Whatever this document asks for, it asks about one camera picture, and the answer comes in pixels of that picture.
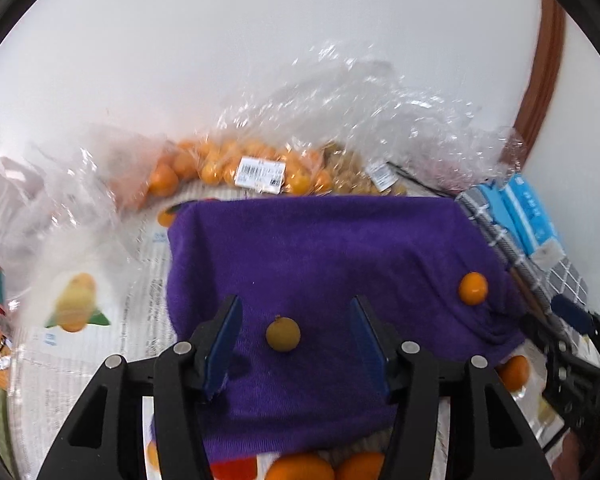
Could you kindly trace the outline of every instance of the blue gripper pad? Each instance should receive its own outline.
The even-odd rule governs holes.
[[[236,297],[224,317],[224,323],[218,330],[216,340],[213,342],[206,358],[205,383],[202,388],[208,400],[211,400],[224,385],[226,371],[241,328],[242,301]]]
[[[387,358],[382,352],[371,325],[357,299],[351,300],[350,323],[353,338],[358,346],[358,353],[364,363],[366,373],[373,386],[386,399],[390,394],[386,381]]]
[[[593,331],[591,314],[563,295],[556,294],[553,297],[551,300],[551,310],[565,320],[569,326],[576,329],[580,335],[589,335]]]

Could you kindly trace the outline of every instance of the metal screw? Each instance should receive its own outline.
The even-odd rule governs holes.
[[[107,357],[106,361],[104,361],[104,365],[107,368],[118,368],[122,364],[122,357],[117,354],[110,355]]]
[[[417,354],[420,351],[420,345],[413,341],[405,341],[401,348],[405,354]]]
[[[476,368],[486,368],[489,365],[489,362],[481,355],[474,355],[471,358],[471,364]]]
[[[191,350],[191,343],[189,341],[180,341],[173,346],[173,351],[178,355],[184,355]]]

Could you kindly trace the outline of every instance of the white paper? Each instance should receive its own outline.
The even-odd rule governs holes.
[[[235,185],[264,193],[279,194],[285,163],[244,156],[235,172]]]
[[[371,178],[379,192],[389,189],[398,182],[397,175],[384,162],[369,164],[365,168],[365,173]]]

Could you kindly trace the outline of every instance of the brown wooden frame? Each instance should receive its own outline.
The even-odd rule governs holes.
[[[514,123],[525,144],[524,153],[519,155],[521,166],[531,153],[554,96],[562,62],[565,20],[564,9],[556,0],[542,0],[536,56],[529,84]]]

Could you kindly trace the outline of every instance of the orange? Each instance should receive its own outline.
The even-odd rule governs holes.
[[[206,159],[208,156],[220,155],[220,148],[212,140],[206,140],[198,146],[198,154],[201,159]]]
[[[260,158],[266,158],[267,160],[276,160],[278,152],[273,146],[265,146],[260,152]]]
[[[300,163],[289,161],[285,166],[285,191],[293,195],[311,193],[311,175]]]
[[[284,162],[285,164],[302,164],[302,159],[298,152],[294,152],[293,150],[281,150],[278,152],[278,160],[280,162]]]
[[[198,142],[196,140],[181,140],[178,144],[176,144],[181,150],[184,152],[193,152],[198,146]]]
[[[334,480],[331,465],[313,453],[281,456],[267,471],[265,480]]]
[[[178,190],[178,175],[166,164],[159,164],[149,176],[149,193],[171,196]]]
[[[314,193],[326,193],[333,189],[333,180],[327,170],[320,170],[315,176]]]
[[[166,164],[167,166],[170,166],[175,156],[175,152],[172,152],[171,150],[164,150],[160,154],[160,157],[158,157],[158,161],[155,163],[155,165],[160,166],[161,164]]]
[[[176,219],[176,213],[171,211],[171,208],[163,209],[158,213],[158,224],[162,227],[171,227],[173,221]]]
[[[220,153],[222,155],[228,155],[230,153],[237,153],[240,151],[240,145],[235,139],[225,139],[220,145]]]
[[[180,180],[192,180],[198,176],[198,161],[189,152],[180,152],[171,163],[173,171]]]
[[[510,392],[521,390],[531,375],[529,361],[523,355],[514,355],[496,370],[504,387]]]
[[[357,453],[338,466],[335,480],[378,480],[383,463],[382,453]]]
[[[152,440],[146,446],[146,460],[154,471],[160,472],[160,464],[158,463],[158,448],[155,445],[155,440]]]
[[[235,172],[238,171],[238,166],[240,166],[241,160],[241,156],[232,156],[232,158],[230,158],[229,161],[227,161],[227,163],[224,165],[224,170],[222,170],[222,178],[229,186],[234,185]]]
[[[469,272],[460,281],[458,296],[463,303],[474,306],[487,299],[489,285],[487,279],[480,272]]]
[[[123,177],[109,182],[109,190],[118,209],[138,211],[146,203],[147,184],[138,184],[135,178]]]
[[[267,147],[266,144],[258,139],[247,140],[242,149],[247,156],[259,157],[263,150]]]
[[[322,152],[318,150],[312,150],[309,148],[308,150],[304,150],[302,152],[302,158],[307,161],[307,165],[315,168],[316,170],[322,165]]]
[[[200,170],[200,180],[210,186],[217,186],[222,180],[222,164],[217,160],[210,160]]]

